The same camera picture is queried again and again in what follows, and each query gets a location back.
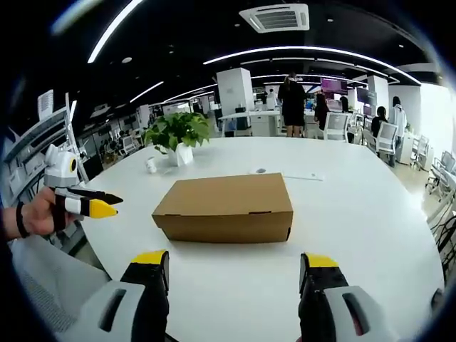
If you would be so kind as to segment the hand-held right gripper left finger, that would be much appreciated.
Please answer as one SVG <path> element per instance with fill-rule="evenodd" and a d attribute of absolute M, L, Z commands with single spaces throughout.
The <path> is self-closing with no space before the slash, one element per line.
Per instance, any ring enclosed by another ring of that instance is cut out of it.
<path fill-rule="evenodd" d="M 137 255 L 81 307 L 68 341 L 164 341 L 169 314 L 169 253 Z"/>

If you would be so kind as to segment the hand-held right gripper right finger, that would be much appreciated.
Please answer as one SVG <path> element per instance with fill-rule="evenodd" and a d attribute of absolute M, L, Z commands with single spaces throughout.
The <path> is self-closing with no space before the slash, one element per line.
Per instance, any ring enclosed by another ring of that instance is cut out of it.
<path fill-rule="evenodd" d="M 299 296 L 300 341 L 395 340 L 380 305 L 327 256 L 301 254 Z"/>

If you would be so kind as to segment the person's left hand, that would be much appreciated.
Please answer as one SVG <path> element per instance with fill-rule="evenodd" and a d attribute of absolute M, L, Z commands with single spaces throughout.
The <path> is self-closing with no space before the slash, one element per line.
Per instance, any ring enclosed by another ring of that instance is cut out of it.
<path fill-rule="evenodd" d="M 43 187 L 21 210 L 22 222 L 29 234 L 49 235 L 64 230 L 79 219 L 78 215 L 69 213 L 56 206 L 56 195 L 49 187 Z"/>

